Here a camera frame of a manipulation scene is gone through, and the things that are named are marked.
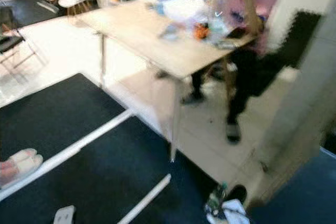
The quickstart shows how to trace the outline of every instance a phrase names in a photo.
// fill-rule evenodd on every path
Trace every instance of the table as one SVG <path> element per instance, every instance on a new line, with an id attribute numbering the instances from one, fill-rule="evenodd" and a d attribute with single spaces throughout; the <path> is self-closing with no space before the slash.
<path id="1" fill-rule="evenodd" d="M 232 50 L 219 50 L 210 44 L 191 38 L 182 30 L 179 31 L 178 40 L 169 41 L 159 38 L 159 34 L 172 21 L 153 10 L 146 9 L 145 4 L 139 1 L 94 10 L 80 15 L 79 19 L 101 36 L 100 86 L 102 88 L 106 72 L 106 37 L 116 40 L 139 57 L 167 72 L 175 81 L 171 139 L 171 161 L 174 162 L 178 147 L 182 80 L 229 55 Z M 246 35 L 242 39 L 235 40 L 235 46 L 244 46 L 253 39 L 251 35 Z"/>

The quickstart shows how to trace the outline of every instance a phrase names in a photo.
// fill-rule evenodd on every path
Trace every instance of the wooden tabletop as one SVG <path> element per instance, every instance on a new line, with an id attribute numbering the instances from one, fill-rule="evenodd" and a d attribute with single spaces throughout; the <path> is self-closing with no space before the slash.
<path id="1" fill-rule="evenodd" d="M 179 79 L 232 52 L 198 41 L 182 30 L 177 40 L 159 38 L 172 21 L 154 10 L 146 9 L 143 2 L 106 7 L 82 14 L 79 18 L 94 30 L 115 39 L 136 55 Z M 246 35 L 235 40 L 235 44 L 241 47 L 252 40 L 250 35 Z"/>

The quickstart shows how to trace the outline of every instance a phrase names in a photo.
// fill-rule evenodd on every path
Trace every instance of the pink shirt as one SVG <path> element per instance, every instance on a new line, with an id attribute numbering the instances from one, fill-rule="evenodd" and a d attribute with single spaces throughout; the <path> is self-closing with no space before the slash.
<path id="1" fill-rule="evenodd" d="M 257 15 L 267 21 L 277 0 L 255 0 Z M 224 0 L 225 21 L 232 27 L 246 27 L 245 10 L 243 0 Z M 252 50 L 256 51 L 260 56 L 264 55 L 267 47 L 269 29 L 265 27 L 264 31 L 259 35 Z"/>

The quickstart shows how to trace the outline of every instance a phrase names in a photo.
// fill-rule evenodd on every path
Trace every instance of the metal table leg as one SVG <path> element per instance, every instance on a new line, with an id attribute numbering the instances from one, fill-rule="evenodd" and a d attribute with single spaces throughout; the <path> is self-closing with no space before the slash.
<path id="1" fill-rule="evenodd" d="M 106 35 L 100 33 L 100 49 L 101 49 L 101 62 L 100 62 L 100 88 L 105 86 L 105 74 L 106 74 L 106 52 L 105 52 L 105 38 Z"/>
<path id="2" fill-rule="evenodd" d="M 172 163 L 175 162 L 176 151 L 178 147 L 178 136 L 180 129 L 180 112 L 181 112 L 181 91 L 182 91 L 182 81 L 180 79 L 175 79 L 175 93 L 174 93 L 174 114 L 173 114 L 173 137 L 171 142 L 170 150 L 170 160 Z"/>

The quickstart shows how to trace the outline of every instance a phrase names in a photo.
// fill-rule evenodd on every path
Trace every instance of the tile floor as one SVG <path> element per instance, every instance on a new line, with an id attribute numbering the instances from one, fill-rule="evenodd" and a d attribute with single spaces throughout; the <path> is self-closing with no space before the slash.
<path id="1" fill-rule="evenodd" d="M 19 68 L 29 80 L 24 84 L 17 83 L 0 66 L 0 107 L 77 72 L 99 82 L 100 44 L 92 29 L 61 17 L 24 27 L 22 33 L 48 63 L 42 67 L 33 58 L 26 61 Z M 26 50 L 21 46 L 20 55 Z M 154 130 L 170 138 L 174 83 L 169 78 L 155 79 L 156 69 L 111 39 L 107 40 L 107 56 L 107 92 L 138 112 Z M 225 140 L 225 85 L 208 80 L 203 86 L 206 101 L 182 107 L 180 149 L 219 182 L 233 182 L 241 173 L 248 179 L 252 174 L 244 171 L 242 165 L 262 139 L 291 87 L 293 76 L 281 74 L 261 97 L 250 100 L 239 120 L 243 139 L 236 146 Z M 189 90 L 190 79 L 186 79 L 184 93 Z"/>

